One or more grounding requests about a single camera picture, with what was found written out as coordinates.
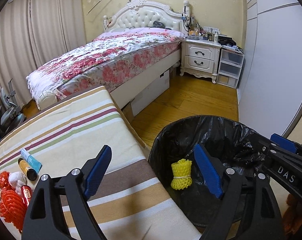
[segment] curtain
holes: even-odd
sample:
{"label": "curtain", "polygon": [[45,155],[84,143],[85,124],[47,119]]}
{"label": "curtain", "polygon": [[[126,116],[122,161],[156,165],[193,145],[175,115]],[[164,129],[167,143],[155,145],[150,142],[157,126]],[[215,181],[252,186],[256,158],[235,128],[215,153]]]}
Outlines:
{"label": "curtain", "polygon": [[67,51],[86,44],[82,0],[58,0]]}
{"label": "curtain", "polygon": [[29,31],[29,0],[13,0],[0,13],[0,91],[9,92],[8,82],[16,91],[19,105],[31,100],[25,79],[36,70]]}
{"label": "curtain", "polygon": [[29,22],[38,67],[67,52],[58,0],[30,0]]}

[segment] blue tube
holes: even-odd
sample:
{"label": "blue tube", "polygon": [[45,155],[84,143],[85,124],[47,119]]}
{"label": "blue tube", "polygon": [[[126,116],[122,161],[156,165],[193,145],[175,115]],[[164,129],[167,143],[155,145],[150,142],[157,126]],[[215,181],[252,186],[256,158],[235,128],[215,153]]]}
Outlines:
{"label": "blue tube", "polygon": [[40,169],[42,168],[42,163],[36,160],[32,155],[30,155],[27,150],[21,149],[21,156],[24,160],[28,162],[29,165],[36,171],[38,174]]}

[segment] silver bolt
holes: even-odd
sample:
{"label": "silver bolt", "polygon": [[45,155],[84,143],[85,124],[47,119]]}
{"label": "silver bolt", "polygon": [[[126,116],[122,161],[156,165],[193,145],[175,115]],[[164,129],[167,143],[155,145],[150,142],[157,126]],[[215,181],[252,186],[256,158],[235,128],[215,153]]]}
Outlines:
{"label": "silver bolt", "polygon": [[226,172],[227,172],[227,174],[232,175],[232,174],[234,174],[235,171],[232,168],[227,168]]}
{"label": "silver bolt", "polygon": [[47,175],[47,174],[44,174],[41,176],[41,180],[43,180],[43,181],[47,180],[48,178],[49,178],[49,175]]}
{"label": "silver bolt", "polygon": [[263,173],[259,173],[258,174],[259,179],[265,179],[266,175],[264,175]]}
{"label": "silver bolt", "polygon": [[80,173],[80,170],[79,169],[74,169],[74,170],[72,170],[72,175],[77,175],[77,174],[79,174]]}

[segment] black garbage bin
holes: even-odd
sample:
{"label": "black garbage bin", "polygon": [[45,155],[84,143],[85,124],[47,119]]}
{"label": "black garbage bin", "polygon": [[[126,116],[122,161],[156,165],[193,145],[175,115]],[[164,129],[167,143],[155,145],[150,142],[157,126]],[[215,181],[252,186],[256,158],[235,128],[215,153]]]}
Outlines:
{"label": "black garbage bin", "polygon": [[[223,117],[197,115],[173,122],[162,129],[152,146],[149,163],[156,176],[186,217],[198,227],[206,227],[221,205],[211,194],[195,162],[193,148],[203,143],[212,157],[219,158],[225,167],[254,178],[265,155],[254,149],[250,139],[254,130]],[[184,190],[173,190],[171,164],[180,159],[192,161],[192,185]],[[234,222],[241,219],[245,195],[240,200]]]}

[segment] white headboard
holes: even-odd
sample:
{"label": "white headboard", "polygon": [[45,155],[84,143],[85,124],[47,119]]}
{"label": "white headboard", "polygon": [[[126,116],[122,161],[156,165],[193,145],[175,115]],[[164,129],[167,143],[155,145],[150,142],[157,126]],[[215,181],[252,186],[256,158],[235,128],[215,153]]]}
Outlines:
{"label": "white headboard", "polygon": [[[184,6],[189,6],[189,2],[184,1]],[[169,5],[146,0],[131,0],[127,3],[112,17],[105,32],[120,28],[152,27],[154,21],[160,21],[166,28],[187,34],[181,13],[173,12]]]}

